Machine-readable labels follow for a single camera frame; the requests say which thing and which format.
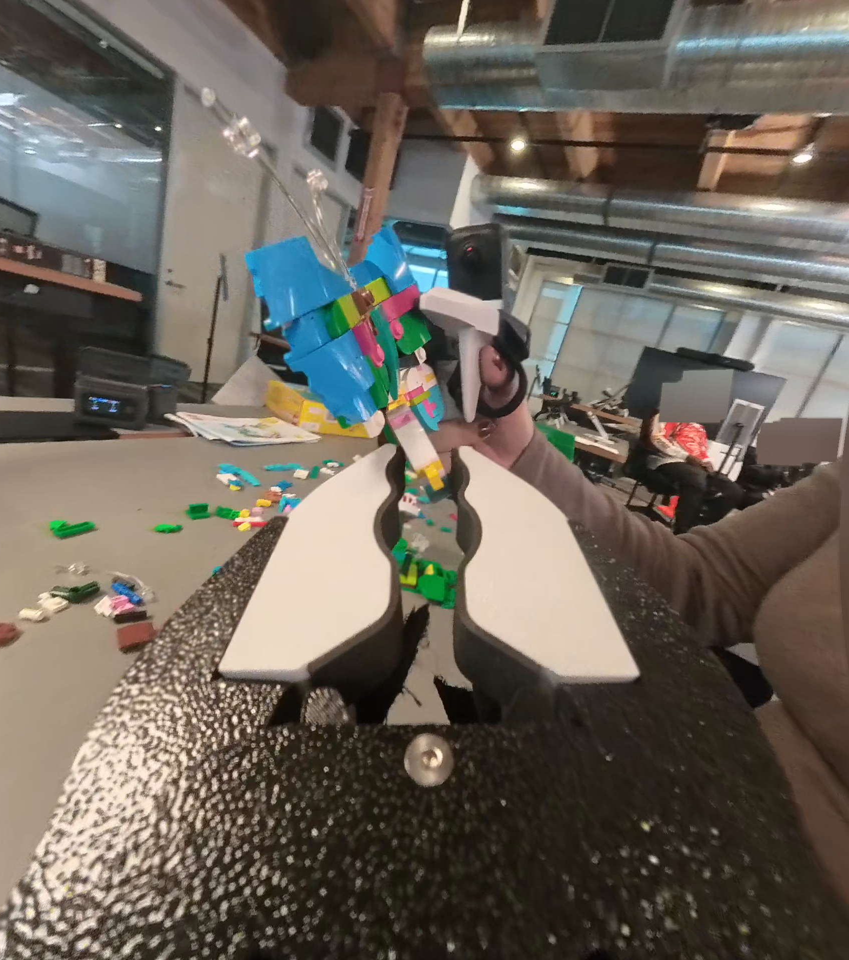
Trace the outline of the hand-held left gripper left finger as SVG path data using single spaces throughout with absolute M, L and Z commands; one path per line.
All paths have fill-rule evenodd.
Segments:
M 219 662 L 232 681 L 383 683 L 402 657 L 403 452 L 381 446 L 287 515 Z

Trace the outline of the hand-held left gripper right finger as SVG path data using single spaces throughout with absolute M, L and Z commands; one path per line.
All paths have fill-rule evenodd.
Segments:
M 572 526 L 471 448 L 454 456 L 457 666 L 473 685 L 627 684 L 639 666 Z

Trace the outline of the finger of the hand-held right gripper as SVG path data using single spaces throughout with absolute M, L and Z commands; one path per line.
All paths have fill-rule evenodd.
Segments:
M 424 317 L 451 338 L 470 330 L 494 339 L 501 328 L 502 306 L 500 299 L 483 300 L 453 289 L 431 289 L 418 300 Z

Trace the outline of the colourful lego model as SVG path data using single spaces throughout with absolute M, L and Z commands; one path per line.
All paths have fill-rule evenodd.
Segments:
M 200 97 L 228 146 L 269 175 L 301 227 L 245 255 L 266 309 L 263 330 L 287 342 L 286 365 L 305 378 L 336 426 L 362 427 L 396 444 L 421 491 L 430 500 L 450 498 L 449 470 L 434 445 L 445 402 L 427 361 L 431 331 L 399 239 L 383 227 L 364 258 L 348 266 L 324 220 L 324 173 L 308 174 L 304 200 L 282 182 L 246 117 L 227 110 L 209 87 Z

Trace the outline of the pile of loose lego parts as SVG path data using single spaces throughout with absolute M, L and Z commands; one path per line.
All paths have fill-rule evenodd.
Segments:
M 364 457 L 358 451 L 334 451 L 326 443 L 304 445 L 296 459 L 287 461 L 283 447 L 252 447 L 252 453 L 277 454 L 277 460 L 263 463 L 261 468 L 246 469 L 239 464 L 223 462 L 214 472 L 214 483 L 221 488 L 216 497 L 201 494 L 190 496 L 175 512 L 166 512 L 153 525 L 161 536 L 181 535 L 189 524 L 214 519 L 227 523 L 242 534 L 263 530 L 275 518 L 292 515 L 309 496 L 332 481 L 336 475 Z M 404 497 L 399 504 L 401 533 L 395 557 L 402 570 L 404 590 L 420 592 L 418 581 L 427 573 L 429 581 L 441 574 L 446 588 L 439 599 L 437 587 L 427 587 L 428 602 L 450 608 L 455 594 L 460 550 L 455 544 L 457 508 L 444 486 L 433 492 L 426 479 L 409 463 L 404 465 Z

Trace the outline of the yellow lego box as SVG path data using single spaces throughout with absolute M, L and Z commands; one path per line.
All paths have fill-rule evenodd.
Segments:
M 374 439 L 382 434 L 385 426 L 381 411 L 375 412 L 366 421 L 354 425 L 342 424 L 317 396 L 300 385 L 280 379 L 271 379 L 266 383 L 264 403 L 275 417 L 321 436 Z

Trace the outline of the person's right hand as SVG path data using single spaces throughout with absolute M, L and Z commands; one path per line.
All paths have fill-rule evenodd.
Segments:
M 509 470 L 533 439 L 535 425 L 525 394 L 519 390 L 520 378 L 493 345 L 481 349 L 479 364 L 481 399 L 488 406 L 500 409 L 515 398 L 520 403 L 510 414 L 498 418 L 446 419 L 433 434 L 432 444 L 443 458 L 453 450 L 470 447 Z

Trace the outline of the cluttered work desk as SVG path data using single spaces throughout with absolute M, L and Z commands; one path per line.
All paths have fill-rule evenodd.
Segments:
M 585 472 L 623 467 L 639 438 L 640 422 L 623 405 L 623 389 L 601 390 L 587 401 L 577 391 L 551 386 L 528 396 L 535 424 L 560 428 L 576 437 L 573 464 Z

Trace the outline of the black standing board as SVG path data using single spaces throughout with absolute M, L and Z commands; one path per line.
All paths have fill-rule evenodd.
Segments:
M 641 422 L 657 414 L 662 424 L 699 424 L 710 442 L 744 452 L 756 441 L 786 383 L 736 358 L 647 346 L 623 400 Z

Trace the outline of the thin stand pole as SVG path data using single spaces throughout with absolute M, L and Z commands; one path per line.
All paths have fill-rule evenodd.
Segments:
M 202 368 L 201 402 L 208 400 L 211 385 L 212 361 L 214 358 L 219 313 L 221 307 L 230 300 L 230 281 L 228 258 L 224 251 L 218 254 L 218 269 L 215 277 L 210 322 L 205 339 L 205 352 Z

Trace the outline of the black power station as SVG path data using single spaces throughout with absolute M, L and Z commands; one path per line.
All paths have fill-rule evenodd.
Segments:
M 74 381 L 77 424 L 143 430 L 175 415 L 191 367 L 176 359 L 85 346 L 78 352 Z

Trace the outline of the long wooden desk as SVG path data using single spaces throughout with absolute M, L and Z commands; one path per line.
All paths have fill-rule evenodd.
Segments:
M 124 302 L 141 304 L 143 294 L 109 282 L 98 282 L 60 270 L 39 267 L 30 262 L 21 262 L 0 256 L 0 273 L 14 275 L 33 282 L 56 284 L 83 292 L 110 297 Z

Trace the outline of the dark monitor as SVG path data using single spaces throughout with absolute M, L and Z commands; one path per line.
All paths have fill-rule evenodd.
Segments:
M 35 237 L 39 221 L 37 211 L 0 196 L 0 233 Z

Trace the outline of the long metal air duct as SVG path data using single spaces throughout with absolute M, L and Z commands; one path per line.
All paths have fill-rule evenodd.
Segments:
M 849 203 L 613 188 L 479 174 L 471 201 L 523 220 L 668 234 L 849 257 Z

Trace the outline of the large metal air duct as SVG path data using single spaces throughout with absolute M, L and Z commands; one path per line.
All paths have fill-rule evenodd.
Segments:
M 428 30 L 435 103 L 470 111 L 849 116 L 849 2 L 556 2 Z

